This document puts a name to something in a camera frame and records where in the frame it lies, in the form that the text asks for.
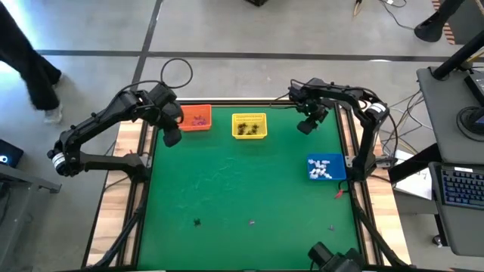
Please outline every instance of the person's leg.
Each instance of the person's leg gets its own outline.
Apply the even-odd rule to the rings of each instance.
[[[55,68],[48,60],[46,60],[43,56],[39,55],[39,63],[42,66],[45,74],[47,75],[48,81],[50,85],[56,85],[59,80],[61,79],[62,72]]]
[[[0,39],[0,58],[20,73],[26,83],[33,106],[46,113],[58,110],[60,102],[52,85],[57,83],[61,72],[33,50],[32,45],[1,2],[0,26],[4,32]]]

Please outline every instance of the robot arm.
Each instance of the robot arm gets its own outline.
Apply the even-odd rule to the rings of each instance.
[[[291,81],[289,99],[295,103],[298,112],[308,116],[297,126],[304,134],[311,133],[318,127],[318,122],[324,121],[327,110],[334,107],[335,100],[350,105],[363,127],[363,136],[358,155],[353,159],[352,167],[347,169],[349,178],[364,181],[375,170],[374,147],[378,131],[389,115],[388,106],[377,95],[366,88],[335,85],[333,82],[328,84],[314,78],[306,84]],[[370,106],[363,110],[359,105],[360,100],[368,102]]]
[[[60,175],[74,176],[81,171],[103,169],[122,170],[134,175],[140,170],[139,158],[88,155],[80,151],[81,146],[121,121],[135,121],[141,118],[150,125],[163,129],[163,140],[167,147],[177,144],[182,135],[176,118],[183,117],[176,95],[164,83],[158,83],[150,92],[120,91],[106,109],[92,113],[91,117],[70,130],[60,134],[54,149],[48,151],[48,158]]]

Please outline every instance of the yellow object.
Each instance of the yellow object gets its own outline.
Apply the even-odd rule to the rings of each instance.
[[[265,113],[232,114],[232,136],[238,140],[263,139],[267,136]]]

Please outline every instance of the floor tile line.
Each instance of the floor tile line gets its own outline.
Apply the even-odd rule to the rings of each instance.
[[[149,48],[153,33],[144,49]],[[356,54],[292,54],[292,53],[237,53],[237,52],[181,52],[181,51],[109,51],[109,50],[38,50],[44,56],[80,57],[140,57],[133,81],[139,81],[146,57],[187,57],[202,59],[247,59],[247,60],[341,60],[341,61],[401,61],[401,62],[444,62],[446,56],[399,56],[399,55],[356,55]],[[476,59],[484,63],[484,57]]]
[[[149,51],[148,57],[186,57],[203,59],[253,59],[253,60],[356,60],[356,61],[401,61],[401,62],[444,62],[445,56],[391,56],[357,54],[287,54],[287,53],[237,53],[237,52],[179,52]],[[480,57],[476,62],[484,62]]]
[[[151,46],[151,41],[153,40],[154,30],[157,26],[158,15],[160,15],[161,4],[163,0],[157,0],[154,4],[153,13],[151,15],[150,24],[144,37],[143,47],[141,48],[141,55],[138,59],[138,64],[135,68],[135,74],[133,75],[132,83],[139,82],[141,80],[141,74],[143,73],[144,64],[146,63],[146,57],[148,50]],[[133,86],[132,90],[137,90],[138,86]]]
[[[141,80],[141,74],[143,73],[144,65],[146,64],[147,52],[148,52],[148,50],[150,50],[151,41],[153,40],[154,30],[157,26],[158,16],[160,15],[162,2],[163,2],[163,0],[157,0],[154,4],[153,13],[151,14],[151,18],[150,18],[150,23],[148,24],[146,36],[144,37],[144,41],[143,41],[143,46],[141,47],[141,55],[138,58],[138,63],[136,64],[135,72],[133,74],[132,83],[139,82]],[[133,90],[133,91],[138,90],[138,86],[135,85],[135,86],[131,87],[131,90]],[[143,125],[141,127],[141,134],[140,135],[146,134],[146,131],[147,131],[147,123],[145,121],[143,121]],[[138,143],[138,150],[136,150],[136,153],[141,155],[141,153],[143,152],[143,148],[144,148],[144,138]],[[130,190],[129,190],[129,195],[128,195],[129,199],[131,199],[131,195],[134,196],[136,194],[136,186],[135,185],[132,186],[132,189],[130,188]],[[128,215],[131,215],[132,212],[133,212],[133,208],[134,208],[133,205],[134,205],[134,198],[133,198],[133,201],[129,202],[128,205],[126,206],[126,213],[125,213],[125,217],[124,217],[124,220],[123,220],[123,227],[126,226],[126,223],[129,220]],[[137,240],[139,239],[138,232],[139,232],[139,228],[137,228],[137,230],[135,231],[135,241],[133,243],[135,248],[136,248]],[[119,253],[117,255],[118,257],[116,258],[116,265],[123,265],[125,263],[124,259],[125,259],[125,255],[126,255],[125,254],[126,253],[126,244],[127,244],[127,242],[124,241],[124,242],[122,242],[122,245],[120,246]],[[134,258],[135,258],[135,255],[133,255],[131,257],[130,261],[133,261]]]
[[[37,50],[44,56],[82,56],[82,57],[138,57],[141,51],[111,50]]]

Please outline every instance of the green mat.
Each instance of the green mat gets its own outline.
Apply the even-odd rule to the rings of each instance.
[[[264,140],[235,140],[232,113],[267,113]],[[331,112],[310,135],[294,110],[214,107],[209,131],[157,139],[140,270],[309,269],[310,248],[358,248],[349,195],[310,181],[310,153],[341,153]],[[200,226],[194,221],[200,219]]]

